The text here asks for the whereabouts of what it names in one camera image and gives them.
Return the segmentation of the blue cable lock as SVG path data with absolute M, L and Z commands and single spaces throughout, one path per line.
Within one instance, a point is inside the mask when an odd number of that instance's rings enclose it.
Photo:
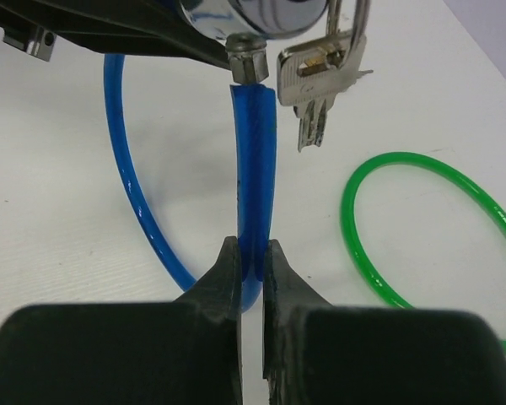
M 237 231 L 242 266 L 241 309 L 256 302 L 272 222 L 277 129 L 276 93 L 263 85 L 264 74 L 247 73 L 266 55 L 265 40 L 292 38 L 312 28 L 325 1 L 152 1 L 163 14 L 159 27 L 181 51 L 203 50 L 207 62 L 220 62 L 215 45 L 224 41 L 234 83 L 230 88 L 237 157 Z M 104 57 L 105 114 L 110 142 L 129 202 L 158 259 L 183 291 L 194 277 L 159 229 L 143 195 L 127 142 L 122 104 L 125 57 Z

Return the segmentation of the blue lock key bunch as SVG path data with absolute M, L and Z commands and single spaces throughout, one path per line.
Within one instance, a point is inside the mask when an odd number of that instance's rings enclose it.
M 290 46 L 277 57 L 277 97 L 299 119 L 298 150 L 321 146 L 328 111 L 369 70 L 360 69 L 371 2 L 357 1 L 350 30 L 340 29 L 341 1 L 330 1 L 324 36 Z

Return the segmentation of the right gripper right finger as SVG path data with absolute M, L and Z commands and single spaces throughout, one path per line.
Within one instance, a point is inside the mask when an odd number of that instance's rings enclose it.
M 272 404 L 506 404 L 492 328 L 457 310 L 330 304 L 268 244 L 263 375 Z

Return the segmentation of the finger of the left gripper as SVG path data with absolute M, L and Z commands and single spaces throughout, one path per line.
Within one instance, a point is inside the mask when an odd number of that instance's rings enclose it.
M 3 42 L 48 62 L 59 37 L 101 54 L 187 58 L 229 69 L 224 46 L 176 1 L 0 0 Z

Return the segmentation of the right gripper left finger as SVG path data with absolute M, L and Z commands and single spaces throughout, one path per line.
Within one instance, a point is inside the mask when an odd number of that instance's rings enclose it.
M 0 327 L 0 404 L 240 404 L 235 237 L 171 302 L 29 305 Z

